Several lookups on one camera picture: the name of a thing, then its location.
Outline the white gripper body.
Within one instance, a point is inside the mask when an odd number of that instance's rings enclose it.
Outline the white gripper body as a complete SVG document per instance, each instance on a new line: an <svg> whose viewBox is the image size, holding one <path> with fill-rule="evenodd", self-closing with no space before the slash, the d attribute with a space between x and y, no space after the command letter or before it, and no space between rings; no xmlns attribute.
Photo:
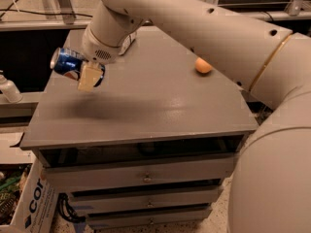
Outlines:
<svg viewBox="0 0 311 233"><path fill-rule="evenodd" d="M119 56L120 50L120 47L110 47L101 43L89 27L85 30L82 38L82 55L88 61L100 64L112 63Z"/></svg>

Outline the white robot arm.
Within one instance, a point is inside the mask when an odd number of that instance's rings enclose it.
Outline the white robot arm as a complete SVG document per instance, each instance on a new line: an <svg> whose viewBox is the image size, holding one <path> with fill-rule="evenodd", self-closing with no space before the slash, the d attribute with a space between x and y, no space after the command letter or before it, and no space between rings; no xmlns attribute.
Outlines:
<svg viewBox="0 0 311 233"><path fill-rule="evenodd" d="M237 161L227 233L311 233L311 38L199 0L100 0L84 56L116 57L147 20L273 111Z"/></svg>

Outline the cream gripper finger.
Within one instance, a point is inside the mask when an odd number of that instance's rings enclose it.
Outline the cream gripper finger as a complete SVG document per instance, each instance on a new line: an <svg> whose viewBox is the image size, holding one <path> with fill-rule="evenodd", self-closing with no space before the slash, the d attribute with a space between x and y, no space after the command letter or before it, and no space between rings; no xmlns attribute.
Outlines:
<svg viewBox="0 0 311 233"><path fill-rule="evenodd" d="M103 75L103 71L98 63L83 62L81 67L78 90L92 91Z"/></svg>

